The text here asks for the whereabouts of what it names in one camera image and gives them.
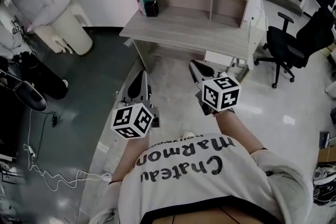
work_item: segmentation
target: cardboard box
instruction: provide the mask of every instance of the cardboard box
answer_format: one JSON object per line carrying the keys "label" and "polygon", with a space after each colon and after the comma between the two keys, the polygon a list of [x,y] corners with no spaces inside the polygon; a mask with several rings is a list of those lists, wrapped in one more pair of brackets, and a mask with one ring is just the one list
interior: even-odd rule
{"label": "cardboard box", "polygon": [[321,148],[317,158],[318,163],[336,162],[336,146]]}

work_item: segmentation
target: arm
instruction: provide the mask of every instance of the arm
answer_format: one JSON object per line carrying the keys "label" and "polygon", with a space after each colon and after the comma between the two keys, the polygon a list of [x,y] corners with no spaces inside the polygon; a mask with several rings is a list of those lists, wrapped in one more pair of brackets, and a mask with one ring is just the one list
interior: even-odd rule
{"label": "arm", "polygon": [[289,16],[287,16],[286,14],[283,14],[281,12],[278,12],[278,15],[281,17],[281,18],[284,18],[285,21],[283,22],[283,27],[282,27],[282,31],[287,31],[287,26],[288,26],[288,22],[291,22],[292,24],[294,23],[293,19]]}
{"label": "arm", "polygon": [[126,174],[130,172],[135,162],[147,148],[149,147],[149,135],[144,138],[132,139],[127,142],[124,153],[121,156],[118,166],[116,167],[112,182],[122,181]]}
{"label": "arm", "polygon": [[292,46],[290,46],[290,45],[287,45],[287,48],[288,48],[288,50],[292,53],[292,54],[294,54],[295,56],[297,56],[297,57],[299,57],[299,58],[304,58],[304,54],[302,53],[302,52],[300,52],[299,50],[297,50],[296,48],[293,48]]}
{"label": "arm", "polygon": [[264,148],[258,138],[243,125],[232,111],[226,110],[215,116],[220,132],[237,140],[249,154]]}
{"label": "arm", "polygon": [[271,151],[254,152],[251,158],[265,173],[271,172],[268,182],[279,204],[288,212],[286,223],[306,223],[313,204],[311,174],[306,176],[300,167]]}
{"label": "arm", "polygon": [[95,202],[89,224],[110,223],[107,219],[113,216],[118,207],[121,182],[111,183],[107,186],[103,196]]}

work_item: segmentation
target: black office chair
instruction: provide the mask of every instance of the black office chair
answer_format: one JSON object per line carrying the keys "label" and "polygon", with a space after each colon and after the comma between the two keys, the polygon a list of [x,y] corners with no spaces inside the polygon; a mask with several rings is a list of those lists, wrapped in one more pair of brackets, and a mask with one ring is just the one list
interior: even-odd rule
{"label": "black office chair", "polygon": [[278,12],[278,15],[285,19],[282,30],[270,26],[267,31],[267,43],[264,49],[268,49],[273,58],[257,58],[254,64],[257,66],[260,61],[275,62],[277,64],[277,73],[275,83],[272,87],[276,89],[280,66],[289,73],[294,82],[294,74],[290,70],[293,66],[296,68],[306,67],[309,56],[314,52],[323,49],[333,43],[334,37],[331,27],[335,18],[328,8],[321,7],[309,22],[298,31],[296,38],[286,32],[288,22],[294,23],[293,19],[287,15]]}

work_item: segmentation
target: white tiled floor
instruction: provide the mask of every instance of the white tiled floor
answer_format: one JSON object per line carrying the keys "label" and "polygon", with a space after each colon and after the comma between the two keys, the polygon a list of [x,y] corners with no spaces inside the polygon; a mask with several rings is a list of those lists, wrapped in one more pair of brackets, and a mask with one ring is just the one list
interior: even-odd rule
{"label": "white tiled floor", "polygon": [[[288,32],[293,35],[308,21],[266,1],[264,7],[269,25],[282,28],[283,20],[277,12],[292,17],[295,23],[288,26]],[[269,55],[260,48],[255,56],[261,54]],[[327,130],[332,136],[335,134],[329,113],[336,103],[324,92],[332,82],[330,71],[326,57],[316,52],[306,68],[293,68],[294,83],[281,69],[278,88],[273,89],[275,64],[261,62],[243,81],[240,104],[235,109],[265,147],[296,163],[309,176],[317,160],[319,132]],[[214,118],[203,115],[194,97],[198,88],[191,78],[188,62],[157,58],[150,78],[152,102],[159,107],[161,120],[161,128],[151,134],[151,144],[179,137],[185,131],[219,132]],[[111,171],[123,150],[119,141],[110,146],[108,153],[106,169]],[[335,211],[335,208],[314,206],[307,223],[328,223]]]}

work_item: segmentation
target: small black object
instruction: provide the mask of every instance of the small black object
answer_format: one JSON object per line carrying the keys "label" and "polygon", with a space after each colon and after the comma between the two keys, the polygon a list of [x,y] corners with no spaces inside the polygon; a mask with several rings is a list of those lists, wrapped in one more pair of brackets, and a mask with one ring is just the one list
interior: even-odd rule
{"label": "small black object", "polygon": [[141,82],[142,82],[143,70],[141,70],[137,77],[133,80],[132,84],[128,88],[127,94],[130,98],[137,98],[141,93]]}
{"label": "small black object", "polygon": [[336,108],[331,110],[330,116],[331,116],[332,123],[336,124]]}
{"label": "small black object", "polygon": [[151,128],[158,128],[158,127],[160,127],[160,119],[158,116],[154,116]]}
{"label": "small black object", "polygon": [[329,132],[320,132],[319,148],[326,148],[329,144]]}
{"label": "small black object", "polygon": [[193,63],[195,65],[195,67],[199,70],[199,72],[203,76],[214,78],[215,71],[214,71],[213,68],[211,68],[209,66],[206,66],[206,65],[202,64],[201,62],[197,62],[195,60],[191,60],[191,63]]}
{"label": "small black object", "polygon": [[54,114],[52,119],[51,119],[51,127],[55,127],[57,124],[57,115]]}
{"label": "small black object", "polygon": [[145,3],[147,17],[156,17],[159,13],[158,3],[156,1],[147,1]]}

